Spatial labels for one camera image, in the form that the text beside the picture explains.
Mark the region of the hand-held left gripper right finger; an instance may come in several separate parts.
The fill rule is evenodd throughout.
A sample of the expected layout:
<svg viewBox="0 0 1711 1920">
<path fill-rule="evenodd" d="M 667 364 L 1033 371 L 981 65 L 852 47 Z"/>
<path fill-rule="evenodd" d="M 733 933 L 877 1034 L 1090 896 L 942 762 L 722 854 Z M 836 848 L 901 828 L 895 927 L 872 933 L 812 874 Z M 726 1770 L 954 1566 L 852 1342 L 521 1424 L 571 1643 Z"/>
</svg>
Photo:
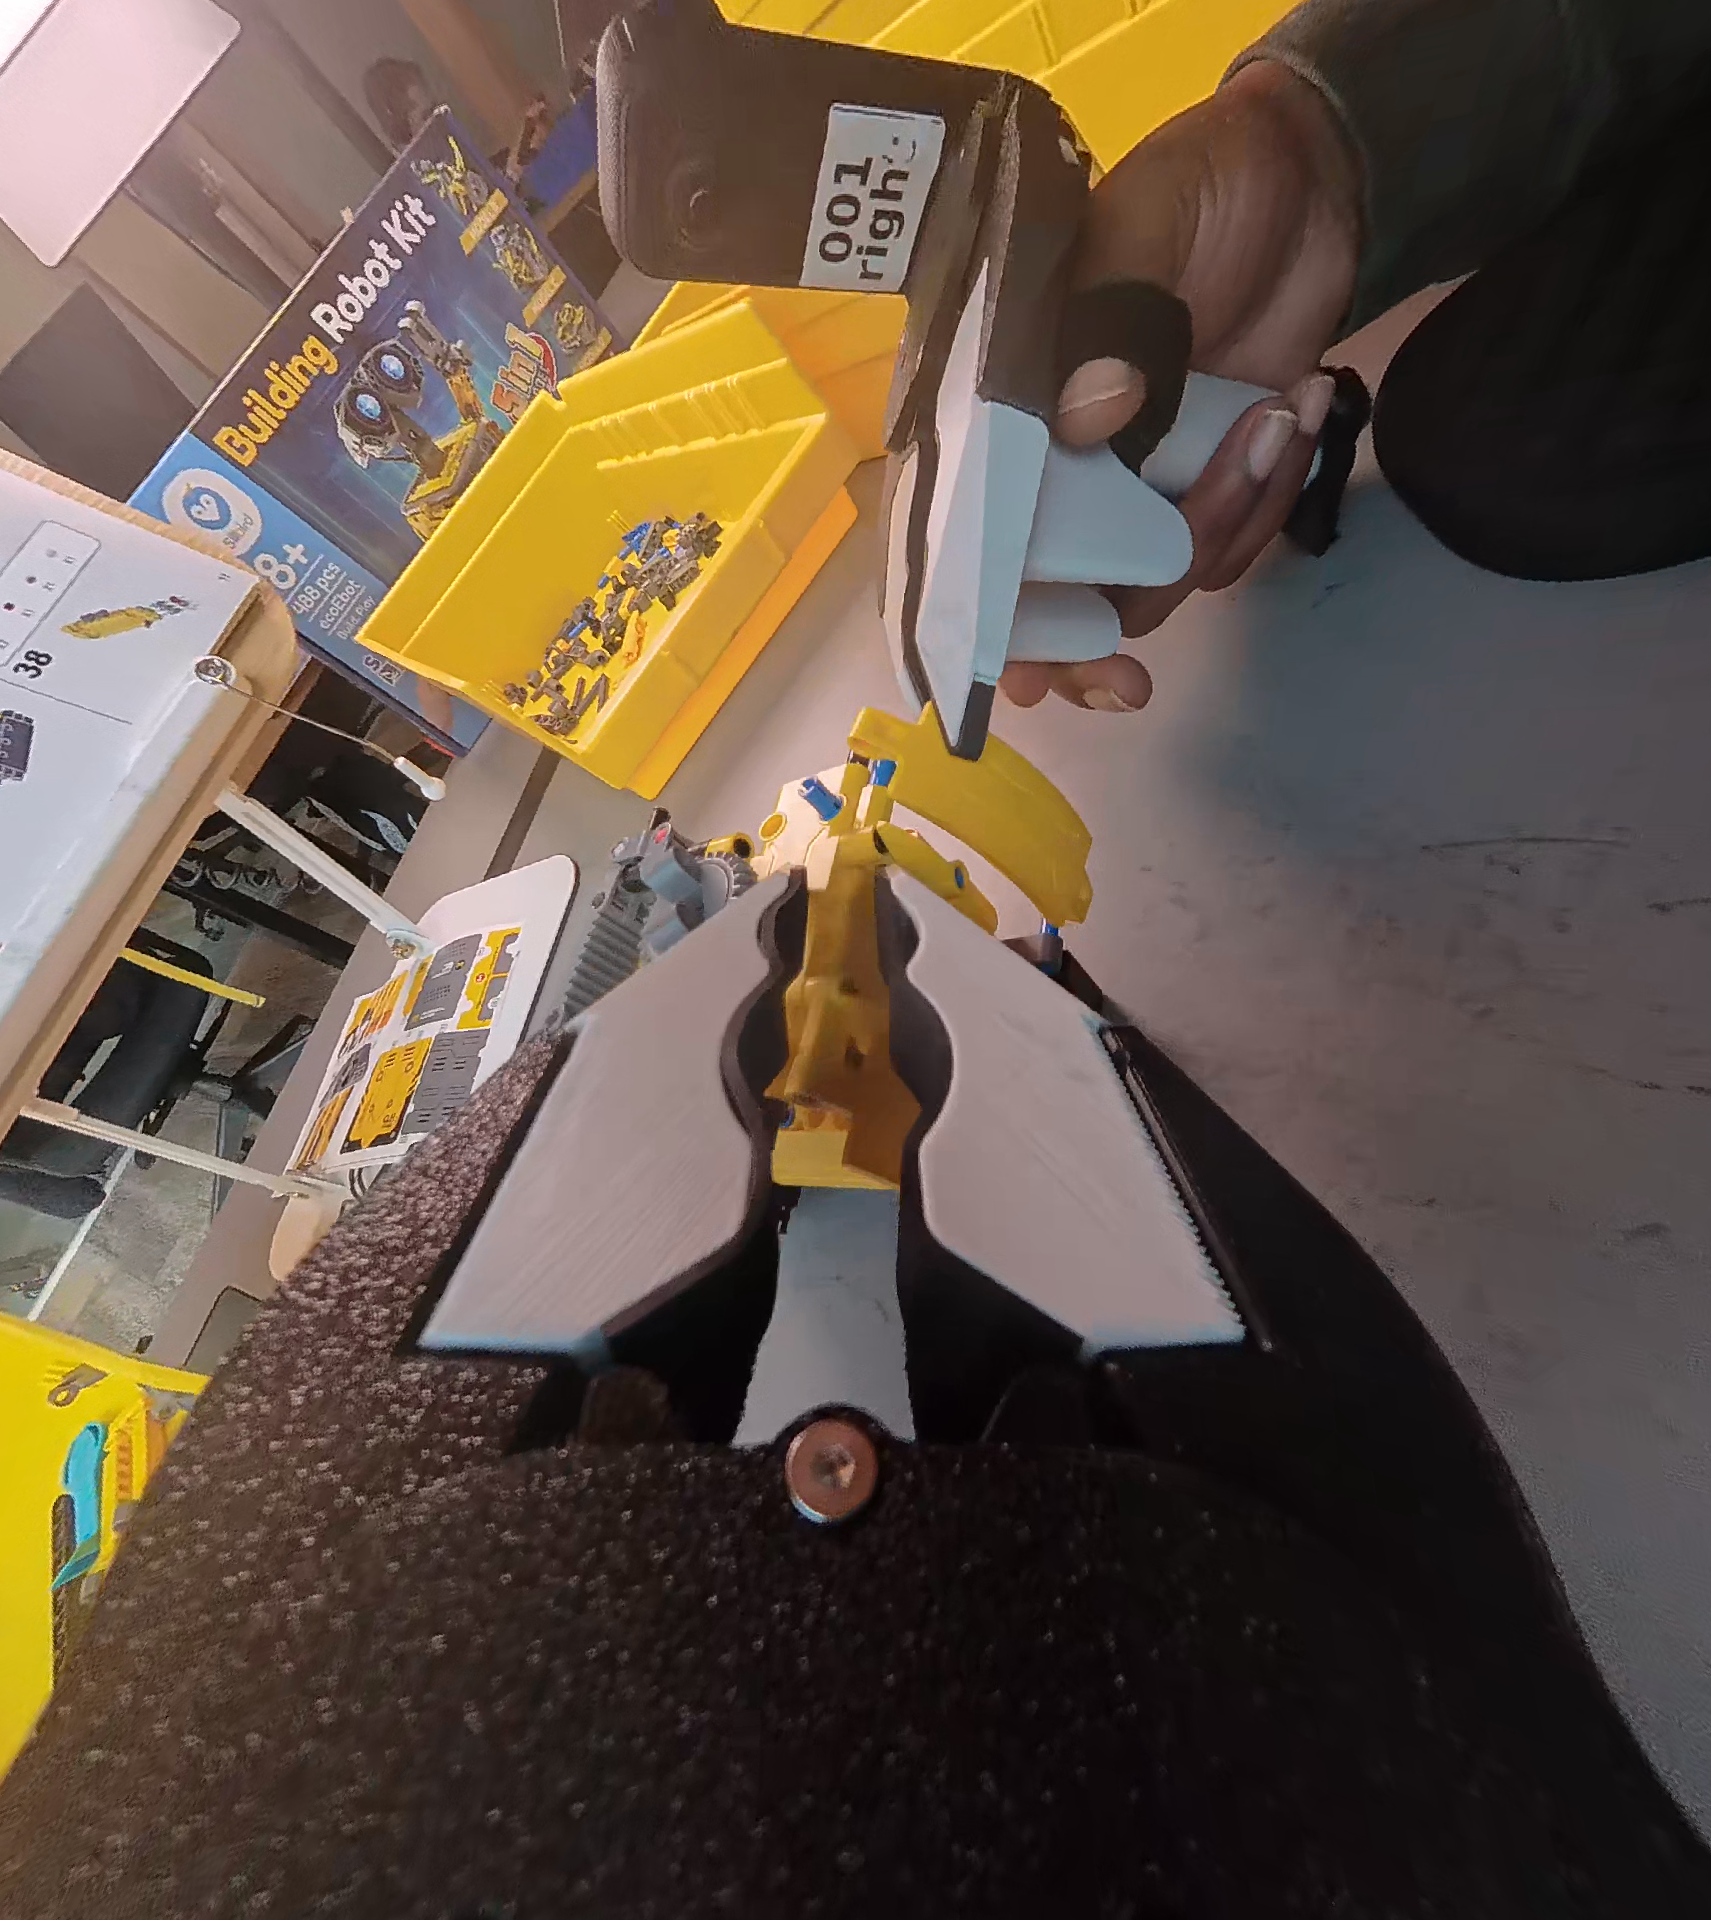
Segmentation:
<svg viewBox="0 0 1711 1920">
<path fill-rule="evenodd" d="M 888 874 L 877 900 L 933 1247 L 1086 1352 L 1242 1342 L 1097 1012 L 928 881 Z"/>
</svg>

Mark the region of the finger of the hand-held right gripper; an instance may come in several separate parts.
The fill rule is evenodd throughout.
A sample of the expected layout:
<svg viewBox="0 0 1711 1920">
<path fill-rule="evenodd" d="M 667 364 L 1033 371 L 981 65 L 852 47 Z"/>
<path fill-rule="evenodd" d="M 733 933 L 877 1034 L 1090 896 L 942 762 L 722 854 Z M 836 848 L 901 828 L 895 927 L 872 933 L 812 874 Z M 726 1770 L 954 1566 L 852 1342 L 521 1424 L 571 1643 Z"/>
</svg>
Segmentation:
<svg viewBox="0 0 1711 1920">
<path fill-rule="evenodd" d="M 888 460 L 877 484 L 877 624 L 901 673 L 907 705 L 928 705 L 919 666 L 919 572 L 928 572 L 928 494 L 933 494 L 933 450 L 907 442 Z"/>
<path fill-rule="evenodd" d="M 914 450 L 914 615 L 907 657 L 957 762 L 984 751 L 995 684 L 1009 657 L 1009 615 L 1033 550 L 1052 430 L 1009 400 L 984 400 L 984 274 L 973 274 L 954 353 L 933 400 L 933 436 Z"/>
</svg>

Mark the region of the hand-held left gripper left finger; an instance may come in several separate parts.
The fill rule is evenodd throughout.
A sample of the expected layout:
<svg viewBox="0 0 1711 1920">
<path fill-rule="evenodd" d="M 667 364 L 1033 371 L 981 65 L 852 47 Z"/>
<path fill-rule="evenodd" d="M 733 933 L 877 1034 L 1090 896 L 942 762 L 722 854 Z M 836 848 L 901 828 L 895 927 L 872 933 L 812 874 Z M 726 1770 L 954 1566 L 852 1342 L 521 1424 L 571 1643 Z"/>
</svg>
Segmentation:
<svg viewBox="0 0 1711 1920">
<path fill-rule="evenodd" d="M 426 1352 L 755 1367 L 774 1322 L 774 1106 L 805 874 L 774 874 L 594 1003 L 460 1235 Z"/>
</svg>

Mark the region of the yellow curved lego panel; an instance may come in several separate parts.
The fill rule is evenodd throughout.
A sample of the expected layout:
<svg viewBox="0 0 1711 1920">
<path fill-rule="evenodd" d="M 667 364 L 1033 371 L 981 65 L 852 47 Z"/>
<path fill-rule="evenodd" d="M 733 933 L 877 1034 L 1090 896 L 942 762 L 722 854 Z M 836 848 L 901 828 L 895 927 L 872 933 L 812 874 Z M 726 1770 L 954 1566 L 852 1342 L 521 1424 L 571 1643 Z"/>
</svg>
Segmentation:
<svg viewBox="0 0 1711 1920">
<path fill-rule="evenodd" d="M 858 705 L 843 748 L 866 762 L 895 762 L 895 805 L 1002 867 L 1045 927 L 1080 927 L 1090 913 L 1090 833 L 1080 805 L 1017 748 L 984 732 L 981 762 L 968 762 L 943 748 L 942 705 L 928 705 L 919 717 Z"/>
</svg>

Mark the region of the yellow lego robot model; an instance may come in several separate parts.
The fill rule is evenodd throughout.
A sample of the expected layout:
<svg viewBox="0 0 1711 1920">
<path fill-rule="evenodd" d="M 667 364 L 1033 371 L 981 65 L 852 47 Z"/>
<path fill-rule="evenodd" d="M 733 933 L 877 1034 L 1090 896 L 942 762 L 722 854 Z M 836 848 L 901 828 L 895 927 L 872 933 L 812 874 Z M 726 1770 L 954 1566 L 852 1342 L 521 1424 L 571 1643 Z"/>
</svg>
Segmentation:
<svg viewBox="0 0 1711 1920">
<path fill-rule="evenodd" d="M 774 1177 L 901 1187 L 919 1102 L 895 1071 L 872 881 L 914 874 L 984 933 L 1002 933 L 1002 913 L 957 854 L 942 854 L 901 818 L 888 784 L 895 762 L 843 748 L 843 768 L 784 778 L 760 833 L 688 838 L 671 811 L 654 805 L 654 818 L 614 848 L 600 913 L 543 1034 L 580 1017 L 692 927 L 722 917 L 722 910 L 745 900 L 760 881 L 800 867 L 805 956 L 784 988 L 784 1064 L 769 1085 L 782 1102 Z M 1056 927 L 1017 956 L 1056 966 Z"/>
</svg>

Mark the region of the person's right forearm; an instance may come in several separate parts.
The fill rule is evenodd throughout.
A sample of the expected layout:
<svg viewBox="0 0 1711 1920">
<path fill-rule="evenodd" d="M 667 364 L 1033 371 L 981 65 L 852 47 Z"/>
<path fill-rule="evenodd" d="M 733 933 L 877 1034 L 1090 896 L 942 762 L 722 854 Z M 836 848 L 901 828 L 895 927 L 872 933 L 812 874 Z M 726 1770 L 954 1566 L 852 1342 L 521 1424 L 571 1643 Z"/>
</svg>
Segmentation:
<svg viewBox="0 0 1711 1920">
<path fill-rule="evenodd" d="M 1572 211 L 1711 230 L 1711 0 L 1293 10 L 1252 57 L 1316 84 L 1363 166 L 1347 327 Z"/>
</svg>

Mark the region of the pile of small lego parts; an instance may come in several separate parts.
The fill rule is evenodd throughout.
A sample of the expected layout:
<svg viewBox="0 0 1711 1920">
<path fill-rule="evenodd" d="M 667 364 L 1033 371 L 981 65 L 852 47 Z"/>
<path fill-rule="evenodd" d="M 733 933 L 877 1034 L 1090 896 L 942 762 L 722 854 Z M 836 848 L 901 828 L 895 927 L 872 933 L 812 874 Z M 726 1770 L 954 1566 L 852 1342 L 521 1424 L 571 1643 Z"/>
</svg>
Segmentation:
<svg viewBox="0 0 1711 1920">
<path fill-rule="evenodd" d="M 508 711 L 552 737 L 580 737 L 649 657 L 654 624 L 698 588 L 722 541 L 726 530 L 715 512 L 624 530 L 617 556 L 594 591 L 571 598 L 543 656 L 497 684 Z"/>
</svg>

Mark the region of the teal lego separator tool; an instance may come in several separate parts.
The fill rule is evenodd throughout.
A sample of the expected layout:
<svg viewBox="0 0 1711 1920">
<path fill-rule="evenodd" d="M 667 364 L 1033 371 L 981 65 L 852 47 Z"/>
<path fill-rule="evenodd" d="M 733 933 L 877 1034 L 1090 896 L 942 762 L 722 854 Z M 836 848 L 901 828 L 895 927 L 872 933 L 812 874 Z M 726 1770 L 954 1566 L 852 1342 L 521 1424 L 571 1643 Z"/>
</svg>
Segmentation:
<svg viewBox="0 0 1711 1920">
<path fill-rule="evenodd" d="M 95 1603 L 112 1560 L 112 1424 L 90 1422 L 53 1494 L 53 1603 Z"/>
</svg>

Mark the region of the person's right hand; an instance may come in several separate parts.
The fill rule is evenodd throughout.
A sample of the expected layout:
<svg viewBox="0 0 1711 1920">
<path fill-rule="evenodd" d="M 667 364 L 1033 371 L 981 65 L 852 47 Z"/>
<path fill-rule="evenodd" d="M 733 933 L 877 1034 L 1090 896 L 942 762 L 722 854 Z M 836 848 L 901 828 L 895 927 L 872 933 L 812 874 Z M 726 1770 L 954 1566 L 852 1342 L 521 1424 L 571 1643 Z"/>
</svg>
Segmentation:
<svg viewBox="0 0 1711 1920">
<path fill-rule="evenodd" d="M 1172 588 L 1114 588 L 1127 637 L 1177 598 L 1230 588 L 1311 474 L 1333 412 L 1316 371 L 1358 288 L 1363 166 L 1279 57 L 1252 57 L 1215 102 L 1136 137 L 1086 203 L 1080 288 L 1160 283 L 1192 314 L 1196 371 L 1252 378 L 1242 404 L 1187 484 L 1192 564 Z"/>
</svg>

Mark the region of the yellow bin with small parts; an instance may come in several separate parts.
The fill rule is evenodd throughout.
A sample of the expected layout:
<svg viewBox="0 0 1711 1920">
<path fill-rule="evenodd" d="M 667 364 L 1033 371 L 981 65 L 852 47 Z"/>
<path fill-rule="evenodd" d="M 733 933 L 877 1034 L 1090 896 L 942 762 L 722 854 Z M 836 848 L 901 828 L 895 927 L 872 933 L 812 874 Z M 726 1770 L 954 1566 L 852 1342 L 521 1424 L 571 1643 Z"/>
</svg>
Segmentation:
<svg viewBox="0 0 1711 1920">
<path fill-rule="evenodd" d="M 365 645 L 580 762 L 594 778 L 657 802 L 843 541 L 843 474 L 843 430 L 782 333 L 733 301 L 531 400 L 371 608 Z M 633 681 L 580 737 L 508 711 L 497 684 L 543 656 L 624 530 L 657 512 L 715 512 L 726 541 L 654 624 Z"/>
</svg>

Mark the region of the yellow sticker sheet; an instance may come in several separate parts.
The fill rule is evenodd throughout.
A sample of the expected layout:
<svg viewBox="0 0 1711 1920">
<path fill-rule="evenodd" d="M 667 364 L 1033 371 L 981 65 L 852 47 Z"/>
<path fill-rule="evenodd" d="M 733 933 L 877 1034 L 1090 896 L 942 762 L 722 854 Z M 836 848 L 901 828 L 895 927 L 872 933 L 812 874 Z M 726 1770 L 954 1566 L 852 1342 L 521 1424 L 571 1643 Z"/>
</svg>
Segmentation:
<svg viewBox="0 0 1711 1920">
<path fill-rule="evenodd" d="M 284 1175 L 365 1194 L 416 1140 L 455 1123 L 487 1071 L 514 956 L 521 927 L 478 927 L 360 991 Z"/>
</svg>

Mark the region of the blue robot kit box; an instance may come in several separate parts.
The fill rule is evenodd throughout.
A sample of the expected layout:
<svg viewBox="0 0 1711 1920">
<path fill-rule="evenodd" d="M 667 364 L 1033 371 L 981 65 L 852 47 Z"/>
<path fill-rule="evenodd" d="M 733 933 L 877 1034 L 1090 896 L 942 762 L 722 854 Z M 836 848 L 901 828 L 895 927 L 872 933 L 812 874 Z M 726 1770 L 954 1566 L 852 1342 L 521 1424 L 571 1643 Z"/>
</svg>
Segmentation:
<svg viewBox="0 0 1711 1920">
<path fill-rule="evenodd" d="M 284 598 L 319 666 L 465 751 L 487 711 L 371 656 L 365 618 L 521 412 L 617 344 L 437 107 L 133 510 L 218 541 Z"/>
</svg>

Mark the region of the studio light panel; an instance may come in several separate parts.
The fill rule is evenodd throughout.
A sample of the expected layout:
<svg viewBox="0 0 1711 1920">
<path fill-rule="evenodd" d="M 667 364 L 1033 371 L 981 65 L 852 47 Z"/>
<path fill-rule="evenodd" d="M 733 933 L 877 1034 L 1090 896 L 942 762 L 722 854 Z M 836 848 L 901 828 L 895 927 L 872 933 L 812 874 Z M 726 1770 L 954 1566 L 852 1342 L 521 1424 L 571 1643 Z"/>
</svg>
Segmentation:
<svg viewBox="0 0 1711 1920">
<path fill-rule="evenodd" d="M 0 230 L 63 266 L 234 41 L 212 0 L 0 0 Z"/>
</svg>

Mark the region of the black panel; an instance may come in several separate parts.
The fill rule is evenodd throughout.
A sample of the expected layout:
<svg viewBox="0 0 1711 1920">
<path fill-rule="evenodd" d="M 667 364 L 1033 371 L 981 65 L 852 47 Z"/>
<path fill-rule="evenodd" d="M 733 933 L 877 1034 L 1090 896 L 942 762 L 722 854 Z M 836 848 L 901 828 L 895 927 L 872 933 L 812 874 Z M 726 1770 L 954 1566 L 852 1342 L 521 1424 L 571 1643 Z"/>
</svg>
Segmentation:
<svg viewBox="0 0 1711 1920">
<path fill-rule="evenodd" d="M 0 364 L 0 430 L 109 503 L 133 503 L 186 417 L 192 400 L 95 288 Z"/>
</svg>

